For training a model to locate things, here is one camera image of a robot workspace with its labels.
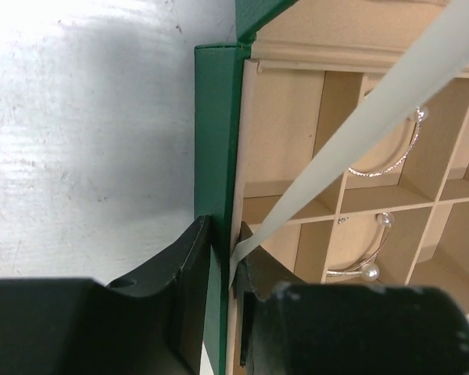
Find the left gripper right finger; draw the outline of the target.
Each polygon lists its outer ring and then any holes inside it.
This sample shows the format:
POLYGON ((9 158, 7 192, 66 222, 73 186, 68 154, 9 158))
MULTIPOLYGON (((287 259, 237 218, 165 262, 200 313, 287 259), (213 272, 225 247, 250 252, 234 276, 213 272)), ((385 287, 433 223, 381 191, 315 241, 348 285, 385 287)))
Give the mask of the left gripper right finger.
POLYGON ((249 374, 469 374, 469 239, 451 230, 414 284, 308 284, 262 247, 237 266, 249 374))

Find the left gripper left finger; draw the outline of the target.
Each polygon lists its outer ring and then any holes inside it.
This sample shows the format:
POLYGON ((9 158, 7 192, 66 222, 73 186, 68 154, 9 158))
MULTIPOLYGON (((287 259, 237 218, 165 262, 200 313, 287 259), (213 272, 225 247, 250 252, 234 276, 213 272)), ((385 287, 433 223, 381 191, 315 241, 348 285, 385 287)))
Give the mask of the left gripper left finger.
POLYGON ((210 265, 208 216, 107 285, 0 279, 0 374, 197 374, 210 265))

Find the silver pearl bangle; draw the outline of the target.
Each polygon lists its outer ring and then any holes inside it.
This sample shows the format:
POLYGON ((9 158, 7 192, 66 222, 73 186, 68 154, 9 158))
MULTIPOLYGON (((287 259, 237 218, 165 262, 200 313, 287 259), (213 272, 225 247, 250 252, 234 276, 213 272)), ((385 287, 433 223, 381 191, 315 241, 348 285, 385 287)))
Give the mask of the silver pearl bangle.
POLYGON ((392 133, 350 166, 348 172, 360 178, 375 178, 404 164, 419 140, 422 124, 428 116, 426 105, 417 106, 392 133))
POLYGON ((377 280, 380 270, 375 261, 394 222, 391 212, 338 218, 332 231, 327 278, 377 280))

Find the green jewelry box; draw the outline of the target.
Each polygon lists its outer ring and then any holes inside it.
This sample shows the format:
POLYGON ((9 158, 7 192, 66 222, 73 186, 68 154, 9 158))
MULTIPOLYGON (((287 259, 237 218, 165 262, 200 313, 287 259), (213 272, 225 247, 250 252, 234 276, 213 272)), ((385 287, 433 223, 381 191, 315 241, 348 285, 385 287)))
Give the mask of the green jewelry box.
POLYGON ((297 274, 383 244, 383 281, 469 315, 469 1, 238 1, 195 48, 195 214, 216 227, 204 344, 234 371, 240 222, 297 274))

